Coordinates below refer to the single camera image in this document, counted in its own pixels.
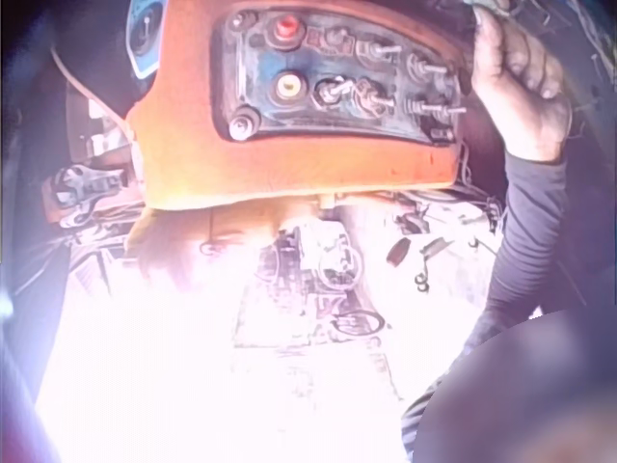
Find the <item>metal plate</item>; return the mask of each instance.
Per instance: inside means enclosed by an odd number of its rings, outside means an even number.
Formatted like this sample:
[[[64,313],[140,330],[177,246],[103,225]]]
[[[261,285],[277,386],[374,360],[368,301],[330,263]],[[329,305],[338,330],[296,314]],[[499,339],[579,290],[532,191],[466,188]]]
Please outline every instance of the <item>metal plate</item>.
[[[290,51],[271,46],[273,22],[286,14],[295,14],[304,26],[304,38]],[[405,109],[407,98],[445,101],[458,104],[457,79],[448,74],[431,75],[415,81],[407,70],[407,58],[414,53],[430,64],[449,66],[434,50],[377,24],[342,14],[319,11],[268,10],[246,14],[248,27],[233,26],[237,17],[226,18],[220,28],[220,42],[214,46],[212,72],[219,76],[212,89],[214,117],[227,124],[235,109],[252,106],[261,114],[257,135],[323,132],[365,134],[403,138],[431,144],[420,118]],[[328,41],[331,31],[344,30],[338,41]],[[366,55],[370,44],[399,45],[401,52],[383,61]],[[272,88],[277,76],[285,71],[301,74],[308,82],[308,95],[293,105],[281,107],[264,89]],[[337,76],[356,82],[372,82],[383,97],[393,98],[392,108],[371,114],[358,104],[357,95],[343,97],[330,107],[319,107],[311,98],[318,83]]]

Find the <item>blue gauge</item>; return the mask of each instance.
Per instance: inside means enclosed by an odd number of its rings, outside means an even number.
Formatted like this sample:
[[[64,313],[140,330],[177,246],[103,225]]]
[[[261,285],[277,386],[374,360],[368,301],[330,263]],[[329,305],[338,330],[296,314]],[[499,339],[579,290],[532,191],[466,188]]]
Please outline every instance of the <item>blue gauge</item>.
[[[167,1],[133,0],[126,21],[126,49],[139,79],[158,70]]]

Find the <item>red button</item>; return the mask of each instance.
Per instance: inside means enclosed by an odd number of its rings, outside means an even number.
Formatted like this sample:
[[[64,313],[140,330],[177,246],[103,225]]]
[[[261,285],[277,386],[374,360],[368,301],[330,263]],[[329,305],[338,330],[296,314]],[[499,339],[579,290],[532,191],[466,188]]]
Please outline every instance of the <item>red button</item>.
[[[299,30],[300,21],[293,14],[288,14],[277,22],[277,37],[279,39],[293,39]]]

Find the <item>gauge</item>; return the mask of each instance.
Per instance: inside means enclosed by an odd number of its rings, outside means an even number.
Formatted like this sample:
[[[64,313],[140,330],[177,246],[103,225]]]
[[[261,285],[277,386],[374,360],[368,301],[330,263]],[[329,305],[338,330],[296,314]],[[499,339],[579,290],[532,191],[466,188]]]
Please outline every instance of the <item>gauge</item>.
[[[158,36],[163,18],[163,4],[160,2],[148,5],[139,14],[131,30],[130,48],[135,56],[148,53]]]

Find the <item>screw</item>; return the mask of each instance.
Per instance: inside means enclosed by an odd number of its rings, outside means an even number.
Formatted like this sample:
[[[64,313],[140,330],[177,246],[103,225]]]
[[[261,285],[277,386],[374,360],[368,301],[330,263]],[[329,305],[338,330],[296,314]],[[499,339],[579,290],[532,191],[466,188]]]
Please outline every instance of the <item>screw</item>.
[[[449,69],[445,66],[428,65],[426,62],[420,62],[417,64],[421,72],[433,72],[435,74],[447,74]]]
[[[237,116],[229,123],[229,136],[236,142],[244,142],[253,135],[254,124],[247,116]]]
[[[465,114],[467,113],[467,108],[460,106],[458,108],[446,108],[445,112],[448,114]]]
[[[452,142],[454,140],[454,132],[450,128],[432,128],[431,138]]]
[[[379,43],[372,43],[370,50],[376,55],[385,55],[386,53],[400,53],[403,51],[401,45],[382,46]]]
[[[396,106],[396,101],[394,100],[393,96],[389,98],[382,98],[376,94],[371,94],[368,96],[368,99],[370,100],[371,103],[383,104],[384,106],[387,106],[388,108],[393,108],[394,106]]]

